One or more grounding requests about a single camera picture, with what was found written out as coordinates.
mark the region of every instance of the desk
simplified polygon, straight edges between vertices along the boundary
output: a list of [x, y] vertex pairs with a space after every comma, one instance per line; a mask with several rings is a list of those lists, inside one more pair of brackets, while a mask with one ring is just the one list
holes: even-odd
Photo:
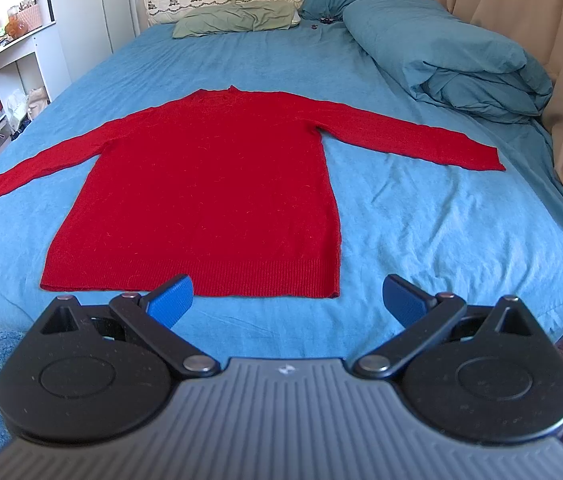
[[55, 22], [0, 46], [0, 101], [3, 105], [6, 105], [6, 100], [15, 91], [27, 94], [32, 86], [42, 84], [46, 87], [49, 99], [53, 101], [70, 83]]

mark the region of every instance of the bed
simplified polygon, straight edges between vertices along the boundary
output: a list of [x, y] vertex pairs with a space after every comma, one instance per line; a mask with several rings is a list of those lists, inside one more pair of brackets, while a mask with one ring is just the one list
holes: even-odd
[[[539, 123], [494, 123], [415, 101], [342, 22], [302, 20], [290, 30], [182, 40], [171, 34], [172, 25], [156, 24], [73, 83], [12, 142], [0, 157], [0, 173], [103, 122], [231, 85], [463, 132], [496, 146], [507, 169], [438, 166], [324, 135], [343, 238], [340, 297], [196, 297], [174, 327], [178, 335], [222, 362], [230, 356], [355, 358], [402, 330], [381, 298], [383, 279], [394, 272], [473, 304], [517, 294], [553, 340], [563, 337], [563, 187]], [[39, 287], [46, 253], [93, 164], [0, 198], [0, 330], [26, 329], [56, 295]], [[136, 208], [141, 215], [142, 204]], [[82, 304], [114, 295], [76, 293]]]

